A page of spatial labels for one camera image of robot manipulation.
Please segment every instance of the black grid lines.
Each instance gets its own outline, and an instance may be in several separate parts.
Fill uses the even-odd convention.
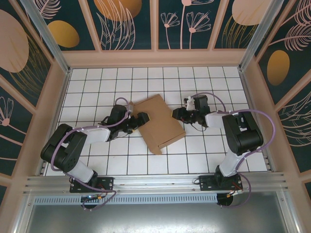
[[[104,68],[101,77],[99,75],[100,69],[74,70],[59,124],[67,123],[73,127],[97,124],[110,114],[118,97],[135,103],[161,94],[173,110],[181,107],[183,99],[188,96],[211,92],[220,95],[229,110],[248,108],[237,70],[232,67]],[[208,96],[208,99],[212,111],[222,110],[215,98]],[[163,155],[152,155],[136,131],[109,143],[85,147],[81,160],[99,175],[214,172],[225,157],[224,132],[212,128],[201,132],[201,126],[195,127],[199,131],[184,125],[186,137],[164,148]],[[48,168],[46,170],[46,175],[55,175]],[[252,161],[247,159],[241,169],[261,170],[266,167],[260,153]]]

